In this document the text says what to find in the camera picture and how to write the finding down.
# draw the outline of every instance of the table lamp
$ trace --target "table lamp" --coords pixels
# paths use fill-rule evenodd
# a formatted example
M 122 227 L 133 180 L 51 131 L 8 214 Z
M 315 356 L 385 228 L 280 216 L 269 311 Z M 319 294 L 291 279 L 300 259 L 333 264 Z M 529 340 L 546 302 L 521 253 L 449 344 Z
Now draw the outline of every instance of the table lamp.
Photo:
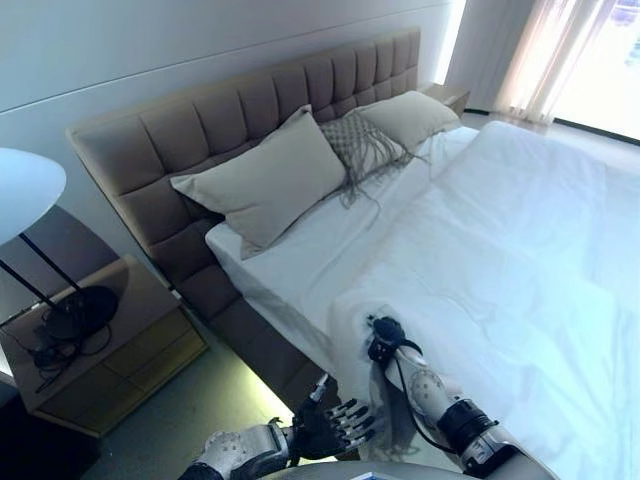
M 118 297 L 103 286 L 80 288 L 23 232 L 62 194 L 67 176 L 56 162 L 29 152 L 0 148 L 0 245 L 20 237 L 74 292 L 54 303 L 0 259 L 0 268 L 28 288 L 50 310 L 43 316 L 47 334 L 61 341 L 87 337 L 104 327 L 118 309 Z

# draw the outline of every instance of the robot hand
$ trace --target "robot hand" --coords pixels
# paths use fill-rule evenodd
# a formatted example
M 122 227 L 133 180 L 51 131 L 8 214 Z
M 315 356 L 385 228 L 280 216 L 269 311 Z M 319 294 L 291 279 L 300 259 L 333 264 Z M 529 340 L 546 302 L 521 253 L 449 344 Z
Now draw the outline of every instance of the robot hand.
M 239 480 L 260 478 L 298 464 L 300 458 L 317 460 L 346 453 L 373 437 L 374 417 L 369 407 L 351 400 L 326 411 L 318 404 L 328 375 L 296 412 L 291 427 L 279 420 L 241 432 L 216 432 L 202 455 L 180 480 Z

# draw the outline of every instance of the bed frame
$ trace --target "bed frame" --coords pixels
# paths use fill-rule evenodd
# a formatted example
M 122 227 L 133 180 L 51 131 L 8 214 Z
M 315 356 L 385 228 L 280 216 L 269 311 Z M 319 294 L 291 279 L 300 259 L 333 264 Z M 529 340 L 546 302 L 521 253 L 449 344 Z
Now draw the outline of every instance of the bed frame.
M 416 88 L 420 30 L 347 45 L 90 120 L 67 137 L 140 246 L 185 301 L 294 408 L 321 371 L 255 312 L 204 236 L 223 217 L 178 194 L 174 175 L 257 145 L 298 107 L 318 122 Z M 327 396 L 337 402 L 335 389 Z

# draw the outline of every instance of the lamp base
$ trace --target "lamp base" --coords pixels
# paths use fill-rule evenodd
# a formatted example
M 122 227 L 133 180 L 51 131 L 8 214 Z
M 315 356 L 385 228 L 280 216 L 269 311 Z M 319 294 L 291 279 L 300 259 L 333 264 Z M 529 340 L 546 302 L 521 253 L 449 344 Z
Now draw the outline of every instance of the lamp base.
M 69 341 L 86 338 L 104 327 L 118 310 L 118 297 L 107 287 L 81 288 L 57 303 L 61 311 L 51 310 L 45 320 L 47 334 Z

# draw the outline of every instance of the lamp shade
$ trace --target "lamp shade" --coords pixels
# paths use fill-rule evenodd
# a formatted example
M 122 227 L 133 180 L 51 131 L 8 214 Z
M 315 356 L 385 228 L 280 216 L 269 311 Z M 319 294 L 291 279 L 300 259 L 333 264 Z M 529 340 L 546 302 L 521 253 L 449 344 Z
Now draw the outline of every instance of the lamp shade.
M 53 160 L 0 148 L 0 245 L 47 213 L 66 183 L 64 169 Z

